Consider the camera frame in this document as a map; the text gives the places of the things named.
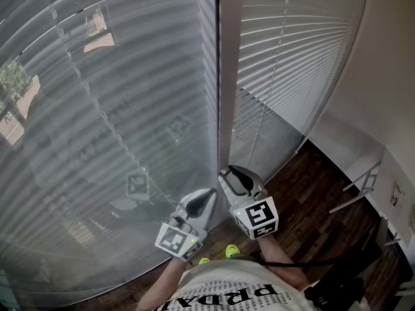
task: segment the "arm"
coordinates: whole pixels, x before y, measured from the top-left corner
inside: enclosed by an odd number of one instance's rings
[[[137,311],[153,311],[168,301],[176,291],[186,266],[185,262],[173,258],[156,283],[140,299]]]
[[[272,235],[267,235],[258,239],[259,247],[267,262],[284,262],[292,264],[292,260],[281,249]],[[284,268],[270,266],[269,270],[275,273],[280,279],[284,280],[290,286],[301,291],[310,285],[307,277],[299,268]]]

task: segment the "person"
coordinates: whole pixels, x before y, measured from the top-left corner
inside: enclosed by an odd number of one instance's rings
[[[292,263],[272,235],[257,241],[267,262]],[[187,272],[187,264],[173,258],[137,310],[315,310],[302,293],[310,283],[301,269],[266,268],[232,244],[226,258],[231,260],[203,258]]]

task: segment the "tree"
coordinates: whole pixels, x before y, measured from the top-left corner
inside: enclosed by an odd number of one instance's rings
[[[23,67],[17,63],[5,63],[0,68],[0,84],[4,87],[10,98],[14,102],[25,95],[29,90],[31,78],[29,78]],[[5,105],[0,102],[0,112],[5,108]]]

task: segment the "shoe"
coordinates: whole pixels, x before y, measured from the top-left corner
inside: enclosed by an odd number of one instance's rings
[[[229,259],[233,255],[239,255],[241,252],[239,251],[239,248],[235,244],[229,244],[226,247],[226,258]]]
[[[199,265],[205,264],[206,262],[209,262],[209,261],[210,261],[209,258],[204,257],[204,258],[202,258],[202,259],[199,260]]]

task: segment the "wooden floor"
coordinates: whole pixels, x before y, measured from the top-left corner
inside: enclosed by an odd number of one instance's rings
[[[357,194],[357,189],[342,192],[349,183],[345,175],[310,142],[300,150],[267,185],[279,213],[275,234],[294,262],[329,259],[343,253],[378,219],[365,200],[329,214],[328,210]],[[237,244],[243,253],[258,249],[233,223],[226,220],[214,229],[194,263],[201,257],[223,259],[227,244]],[[61,310],[135,310],[137,302],[158,278],[165,265],[102,296]],[[329,267],[305,270],[310,282],[321,278]],[[374,310],[393,310],[393,297],[399,284],[412,277],[412,270],[397,245],[388,246],[384,255],[363,274],[366,298]]]

